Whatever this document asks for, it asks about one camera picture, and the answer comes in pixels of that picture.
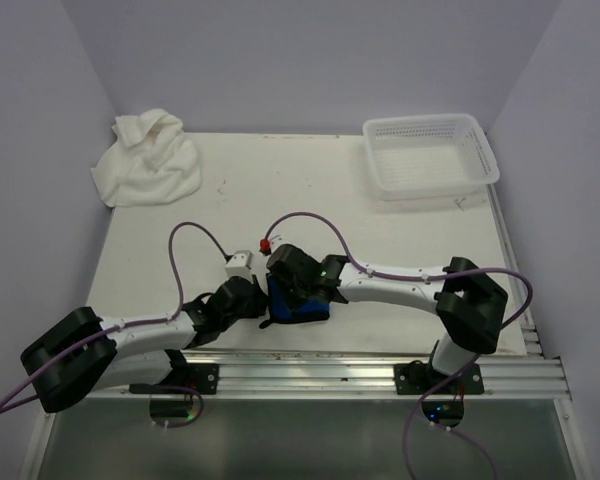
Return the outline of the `blue towel with black trim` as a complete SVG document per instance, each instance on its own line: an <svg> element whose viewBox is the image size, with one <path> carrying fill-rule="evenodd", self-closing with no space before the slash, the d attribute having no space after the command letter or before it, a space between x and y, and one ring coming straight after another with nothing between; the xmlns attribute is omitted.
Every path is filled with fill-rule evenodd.
<svg viewBox="0 0 600 480"><path fill-rule="evenodd" d="M326 321L330 318L330 307L315 301L307 301L302 306L291 308L282 296L276 281L268 276L268 314L269 317L259 324L260 329L272 325L297 325Z"/></svg>

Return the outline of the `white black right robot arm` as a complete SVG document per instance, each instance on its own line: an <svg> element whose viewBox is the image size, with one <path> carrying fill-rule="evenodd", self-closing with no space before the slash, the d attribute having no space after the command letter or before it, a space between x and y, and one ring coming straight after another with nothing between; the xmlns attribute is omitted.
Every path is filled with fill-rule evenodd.
<svg viewBox="0 0 600 480"><path fill-rule="evenodd" d="M434 391L450 391L469 360L497 350L508 293L466 258L454 257L444 267L382 272L373 264L356 266L343 255L318 261L294 245L282 244L270 255L266 269L293 310L308 302L382 303L436 316L446 333L425 369Z"/></svg>

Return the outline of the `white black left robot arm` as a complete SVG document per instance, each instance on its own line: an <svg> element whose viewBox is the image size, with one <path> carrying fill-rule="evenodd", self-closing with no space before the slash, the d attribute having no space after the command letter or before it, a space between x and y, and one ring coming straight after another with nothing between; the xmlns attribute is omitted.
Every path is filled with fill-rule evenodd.
<svg viewBox="0 0 600 480"><path fill-rule="evenodd" d="M100 316L80 307L36 339L21 354L25 371L47 413L66 410L94 390L158 385L181 390L188 379L182 350L214 342L242 319L267 308L258 280L234 276L214 292L183 305L173 320Z"/></svg>

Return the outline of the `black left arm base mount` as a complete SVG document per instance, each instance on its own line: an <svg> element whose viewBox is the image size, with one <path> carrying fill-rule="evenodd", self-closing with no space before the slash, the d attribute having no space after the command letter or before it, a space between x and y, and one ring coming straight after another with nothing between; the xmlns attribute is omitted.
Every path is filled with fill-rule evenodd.
<svg viewBox="0 0 600 480"><path fill-rule="evenodd" d="M216 363L187 364L174 369L157 385L132 384L131 394L188 394L215 395L220 379L220 366Z"/></svg>

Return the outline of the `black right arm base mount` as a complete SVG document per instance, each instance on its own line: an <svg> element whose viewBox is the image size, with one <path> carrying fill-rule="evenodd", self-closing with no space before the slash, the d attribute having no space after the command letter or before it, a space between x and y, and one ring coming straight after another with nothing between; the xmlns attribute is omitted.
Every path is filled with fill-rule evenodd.
<svg viewBox="0 0 600 480"><path fill-rule="evenodd" d="M485 387L480 367L472 364L452 380L421 361L393 366L394 385L398 395L424 395L435 388L434 395L482 395Z"/></svg>

